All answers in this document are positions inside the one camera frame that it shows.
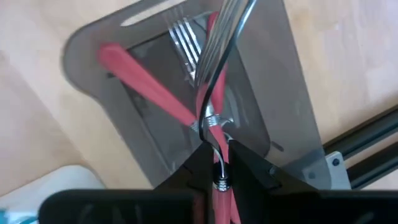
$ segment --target red handle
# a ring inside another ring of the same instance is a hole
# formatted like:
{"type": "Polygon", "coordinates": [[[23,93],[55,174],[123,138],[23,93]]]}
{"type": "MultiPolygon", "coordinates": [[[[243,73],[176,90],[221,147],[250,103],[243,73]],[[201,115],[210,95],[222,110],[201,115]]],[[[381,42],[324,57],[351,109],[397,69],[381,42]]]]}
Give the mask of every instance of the red handle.
{"type": "MultiPolygon", "coordinates": [[[[209,38],[210,32],[217,19],[218,12],[210,14],[207,20],[207,39],[209,38]]],[[[223,112],[223,100],[224,100],[224,87],[225,87],[225,75],[226,75],[227,64],[224,65],[220,76],[217,79],[217,83],[214,87],[213,93],[211,94],[211,102],[213,103],[214,111],[216,114],[223,112]]]]}
{"type": "Polygon", "coordinates": [[[196,120],[181,102],[134,60],[119,44],[104,44],[99,52],[100,63],[122,82],[157,104],[181,123],[190,126],[196,120]]]}
{"type": "Polygon", "coordinates": [[[241,218],[239,217],[238,207],[236,206],[235,195],[233,189],[231,189],[231,220],[235,224],[241,224],[241,218]]]}
{"type": "Polygon", "coordinates": [[[231,194],[232,190],[219,192],[213,189],[213,209],[215,213],[215,224],[231,223],[231,194]]]}

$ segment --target black metal frame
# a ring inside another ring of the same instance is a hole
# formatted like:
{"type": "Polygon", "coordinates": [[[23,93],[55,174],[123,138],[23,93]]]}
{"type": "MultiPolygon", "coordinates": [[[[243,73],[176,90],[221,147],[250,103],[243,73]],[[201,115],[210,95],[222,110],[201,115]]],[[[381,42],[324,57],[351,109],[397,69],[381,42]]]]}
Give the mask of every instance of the black metal frame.
{"type": "MultiPolygon", "coordinates": [[[[398,131],[398,105],[326,143],[326,154],[341,152],[348,159],[398,131]]],[[[398,168],[398,142],[347,170],[352,189],[361,189],[398,168]]]]}

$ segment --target screw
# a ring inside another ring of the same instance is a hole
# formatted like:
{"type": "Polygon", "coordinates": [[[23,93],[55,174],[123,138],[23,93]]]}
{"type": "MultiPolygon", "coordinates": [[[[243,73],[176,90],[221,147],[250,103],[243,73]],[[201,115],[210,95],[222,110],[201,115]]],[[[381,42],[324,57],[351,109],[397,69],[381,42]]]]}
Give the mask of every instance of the screw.
{"type": "Polygon", "coordinates": [[[334,166],[338,166],[338,165],[340,165],[340,160],[339,160],[339,159],[334,159],[331,163],[332,163],[334,166]]]}
{"type": "Polygon", "coordinates": [[[276,167],[275,167],[275,166],[272,166],[272,167],[269,169],[269,174],[270,174],[270,175],[274,175],[275,172],[276,172],[276,167]]]}

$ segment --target metal fork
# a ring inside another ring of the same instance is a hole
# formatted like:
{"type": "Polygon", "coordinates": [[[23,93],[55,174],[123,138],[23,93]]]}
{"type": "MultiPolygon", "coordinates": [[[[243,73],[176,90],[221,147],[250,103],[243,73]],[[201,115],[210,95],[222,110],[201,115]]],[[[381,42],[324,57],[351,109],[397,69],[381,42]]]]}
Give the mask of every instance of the metal fork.
{"type": "Polygon", "coordinates": [[[224,0],[218,18],[203,49],[198,63],[195,86],[209,83],[217,69],[223,67],[232,46],[256,0],[224,0]]]}
{"type": "Polygon", "coordinates": [[[172,24],[169,29],[169,34],[180,57],[187,66],[190,80],[194,81],[201,48],[187,18],[183,18],[172,24]]]}

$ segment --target wooden table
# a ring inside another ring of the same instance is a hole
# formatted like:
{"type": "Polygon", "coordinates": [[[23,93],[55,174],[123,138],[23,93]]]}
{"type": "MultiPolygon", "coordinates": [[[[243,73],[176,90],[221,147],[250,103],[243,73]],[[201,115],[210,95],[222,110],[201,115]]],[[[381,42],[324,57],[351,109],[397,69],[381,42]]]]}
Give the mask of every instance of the wooden table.
{"type": "MultiPolygon", "coordinates": [[[[60,66],[73,31],[130,3],[0,3],[0,195],[67,164],[93,169],[110,188],[151,187],[100,105],[60,66]]],[[[397,1],[285,5],[323,142],[398,103],[397,1]]]]}

